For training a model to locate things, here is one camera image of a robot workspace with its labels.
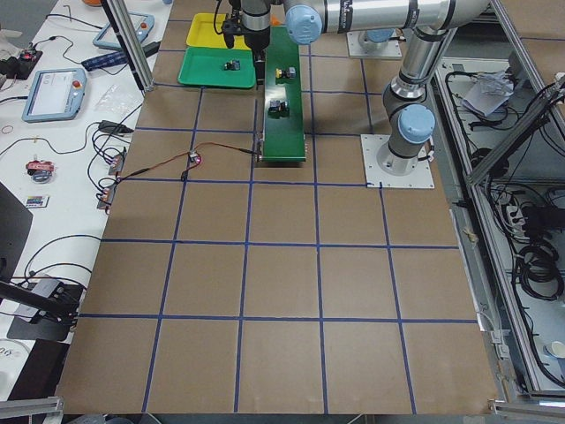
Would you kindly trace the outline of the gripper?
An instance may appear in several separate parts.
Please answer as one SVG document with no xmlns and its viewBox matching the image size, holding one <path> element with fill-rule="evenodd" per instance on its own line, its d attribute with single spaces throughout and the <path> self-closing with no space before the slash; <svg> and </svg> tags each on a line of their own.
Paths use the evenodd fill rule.
<svg viewBox="0 0 565 424">
<path fill-rule="evenodd" d="M 270 43 L 270 26 L 260 31 L 246 30 L 245 44 L 252 51 L 252 60 L 257 84 L 265 81 L 266 49 Z"/>
</svg>

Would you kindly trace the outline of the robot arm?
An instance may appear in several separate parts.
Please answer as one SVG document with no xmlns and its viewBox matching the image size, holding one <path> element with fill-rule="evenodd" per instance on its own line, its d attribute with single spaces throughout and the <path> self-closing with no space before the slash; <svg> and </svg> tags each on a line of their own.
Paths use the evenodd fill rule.
<svg viewBox="0 0 565 424">
<path fill-rule="evenodd" d="M 396 128 L 393 112 L 426 97 L 444 51 L 458 27 L 486 1 L 287 1 L 285 24 L 312 56 L 312 135 L 360 134 Z M 407 36 L 400 62 L 354 57 L 345 63 L 349 33 L 367 40 L 373 30 Z"/>
<path fill-rule="evenodd" d="M 251 49 L 256 83 L 265 81 L 266 49 L 270 43 L 271 6 L 278 1 L 269 0 L 229 0 L 236 13 L 245 45 Z"/>
</svg>

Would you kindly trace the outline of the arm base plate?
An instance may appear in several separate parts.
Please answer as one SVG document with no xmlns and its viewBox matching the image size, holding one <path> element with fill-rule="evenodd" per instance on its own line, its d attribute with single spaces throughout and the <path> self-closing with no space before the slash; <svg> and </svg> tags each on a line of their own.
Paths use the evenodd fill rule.
<svg viewBox="0 0 565 424">
<path fill-rule="evenodd" d="M 402 159 L 389 150 L 388 134 L 362 134 L 360 139 L 369 188 L 434 189 L 424 147 L 416 157 Z"/>
<path fill-rule="evenodd" d="M 394 28 L 347 33 L 349 56 L 362 59 L 400 60 L 400 42 Z"/>
</svg>

